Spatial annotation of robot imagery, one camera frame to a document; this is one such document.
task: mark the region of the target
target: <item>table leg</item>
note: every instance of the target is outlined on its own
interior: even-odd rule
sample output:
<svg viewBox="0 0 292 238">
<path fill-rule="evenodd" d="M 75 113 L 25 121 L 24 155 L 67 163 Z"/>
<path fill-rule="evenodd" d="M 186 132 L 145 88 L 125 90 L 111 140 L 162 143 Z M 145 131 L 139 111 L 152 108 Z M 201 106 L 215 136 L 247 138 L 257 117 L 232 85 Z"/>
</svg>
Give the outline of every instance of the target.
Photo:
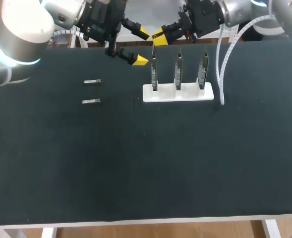
<svg viewBox="0 0 292 238">
<path fill-rule="evenodd" d="M 43 228 L 41 238 L 56 238 L 57 228 Z"/>
<path fill-rule="evenodd" d="M 0 229 L 0 238 L 27 238 L 20 229 Z"/>
<path fill-rule="evenodd" d="M 262 220 L 266 238 L 281 238 L 276 220 Z"/>
</svg>

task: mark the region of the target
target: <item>black table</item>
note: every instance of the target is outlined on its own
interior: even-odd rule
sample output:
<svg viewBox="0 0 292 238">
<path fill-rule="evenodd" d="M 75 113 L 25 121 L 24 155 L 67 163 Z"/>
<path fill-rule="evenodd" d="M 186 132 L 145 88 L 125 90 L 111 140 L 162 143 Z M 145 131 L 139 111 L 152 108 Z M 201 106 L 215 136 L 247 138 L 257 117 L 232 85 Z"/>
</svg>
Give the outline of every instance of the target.
<svg viewBox="0 0 292 238">
<path fill-rule="evenodd" d="M 48 50 L 30 80 L 0 87 L 0 226 L 292 214 L 292 44 L 238 44 L 225 106 L 216 45 L 181 47 L 184 82 L 205 47 L 210 102 L 143 103 L 150 64 L 102 48 Z M 158 49 L 161 83 L 178 51 Z"/>
</svg>

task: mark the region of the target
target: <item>floor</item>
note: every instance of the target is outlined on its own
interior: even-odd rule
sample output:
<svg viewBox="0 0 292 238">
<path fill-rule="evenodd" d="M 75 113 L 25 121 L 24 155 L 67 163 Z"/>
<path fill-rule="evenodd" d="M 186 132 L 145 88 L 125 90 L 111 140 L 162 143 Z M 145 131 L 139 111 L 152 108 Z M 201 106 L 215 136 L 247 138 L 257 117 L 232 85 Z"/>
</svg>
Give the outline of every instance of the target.
<svg viewBox="0 0 292 238">
<path fill-rule="evenodd" d="M 282 238 L 292 235 L 292 219 L 277 220 Z M 40 238 L 42 229 L 24 229 Z M 60 228 L 57 238 L 266 238 L 261 221 Z"/>
</svg>

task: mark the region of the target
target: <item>small metal block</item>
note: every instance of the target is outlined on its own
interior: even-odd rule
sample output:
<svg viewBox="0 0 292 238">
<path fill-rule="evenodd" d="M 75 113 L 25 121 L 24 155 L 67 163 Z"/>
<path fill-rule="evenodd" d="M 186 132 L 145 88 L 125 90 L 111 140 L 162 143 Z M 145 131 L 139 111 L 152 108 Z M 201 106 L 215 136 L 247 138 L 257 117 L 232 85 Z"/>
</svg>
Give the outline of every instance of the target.
<svg viewBox="0 0 292 238">
<path fill-rule="evenodd" d="M 151 84 L 153 91 L 158 90 L 158 76 L 157 76 L 157 56 L 155 53 L 155 48 L 152 49 L 152 63 L 151 63 Z"/>
<path fill-rule="evenodd" d="M 83 100 L 82 104 L 97 104 L 101 103 L 101 99 L 91 99 L 91 100 Z"/>
<path fill-rule="evenodd" d="M 182 84 L 182 52 L 180 49 L 180 53 L 177 56 L 177 62 L 175 63 L 175 88 L 177 90 L 181 90 Z"/>
<path fill-rule="evenodd" d="M 102 81 L 100 79 L 96 79 L 96 80 L 85 80 L 84 81 L 84 85 L 97 85 L 97 84 L 101 84 Z"/>
</svg>

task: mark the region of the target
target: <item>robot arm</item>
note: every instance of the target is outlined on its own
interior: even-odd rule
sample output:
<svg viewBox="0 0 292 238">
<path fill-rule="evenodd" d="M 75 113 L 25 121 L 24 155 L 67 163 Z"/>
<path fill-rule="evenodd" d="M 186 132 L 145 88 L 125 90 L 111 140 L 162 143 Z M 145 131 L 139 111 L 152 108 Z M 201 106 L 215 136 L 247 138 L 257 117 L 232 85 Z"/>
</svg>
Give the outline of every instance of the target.
<svg viewBox="0 0 292 238">
<path fill-rule="evenodd" d="M 27 80 L 41 59 L 55 24 L 78 26 L 84 39 L 108 42 L 106 54 L 131 65 L 145 65 L 142 56 L 116 47 L 121 26 L 146 40 L 139 23 L 125 18 L 126 0 L 3 0 L 0 20 L 0 86 Z"/>
<path fill-rule="evenodd" d="M 292 39 L 292 0 L 186 0 L 179 12 L 180 20 L 153 35 L 154 45 L 169 45 L 185 36 L 196 38 L 218 30 L 221 24 L 232 27 L 251 20 L 252 5 L 270 8 L 278 23 Z"/>
</svg>

